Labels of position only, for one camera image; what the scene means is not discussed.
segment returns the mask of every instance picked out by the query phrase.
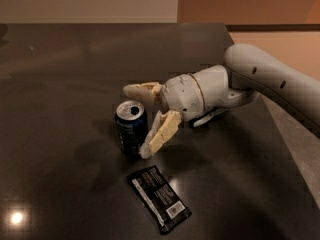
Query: robotic arm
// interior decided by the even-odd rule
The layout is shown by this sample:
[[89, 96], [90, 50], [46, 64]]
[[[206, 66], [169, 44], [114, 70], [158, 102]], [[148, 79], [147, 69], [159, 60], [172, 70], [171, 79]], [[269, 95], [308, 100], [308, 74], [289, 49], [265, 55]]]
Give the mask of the robotic arm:
[[235, 44], [225, 52], [225, 66], [183, 74], [164, 85], [147, 83], [124, 87], [127, 97], [152, 105], [157, 114], [140, 149], [142, 158], [156, 153], [178, 130], [181, 120], [197, 127], [227, 109], [254, 101], [259, 93], [274, 100], [317, 137], [320, 136], [320, 82], [278, 61], [261, 49]]

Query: black soda can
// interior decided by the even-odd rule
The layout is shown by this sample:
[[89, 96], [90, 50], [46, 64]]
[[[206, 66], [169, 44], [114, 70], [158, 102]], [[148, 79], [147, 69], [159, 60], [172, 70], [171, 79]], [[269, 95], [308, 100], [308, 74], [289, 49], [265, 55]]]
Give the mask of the black soda can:
[[147, 113], [143, 105], [135, 100], [122, 102], [117, 107], [115, 121], [122, 153], [141, 159], [139, 149], [148, 134]]

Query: table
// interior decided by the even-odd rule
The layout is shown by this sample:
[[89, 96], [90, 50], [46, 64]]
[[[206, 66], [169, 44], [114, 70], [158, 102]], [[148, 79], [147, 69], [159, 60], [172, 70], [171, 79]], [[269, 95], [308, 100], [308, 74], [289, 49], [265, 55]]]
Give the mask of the table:
[[[262, 98], [183, 124], [151, 159], [120, 151], [122, 87], [222, 64], [223, 24], [0, 30], [1, 239], [320, 239], [319, 208]], [[167, 236], [126, 182], [151, 165], [193, 212]]]

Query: bright light spot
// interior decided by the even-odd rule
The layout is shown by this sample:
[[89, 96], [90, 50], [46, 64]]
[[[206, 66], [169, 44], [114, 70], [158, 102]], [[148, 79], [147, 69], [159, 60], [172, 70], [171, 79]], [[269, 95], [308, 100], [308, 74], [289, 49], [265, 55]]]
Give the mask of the bright light spot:
[[11, 216], [11, 222], [15, 225], [20, 224], [23, 220], [23, 215], [21, 212], [16, 212]]

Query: can top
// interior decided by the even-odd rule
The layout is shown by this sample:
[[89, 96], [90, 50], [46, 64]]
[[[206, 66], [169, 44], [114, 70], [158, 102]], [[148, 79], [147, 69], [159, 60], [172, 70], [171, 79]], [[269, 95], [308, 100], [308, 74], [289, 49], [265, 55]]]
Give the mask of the can top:
[[139, 118], [144, 112], [143, 105], [135, 100], [122, 102], [117, 108], [117, 115], [123, 120], [133, 121]]

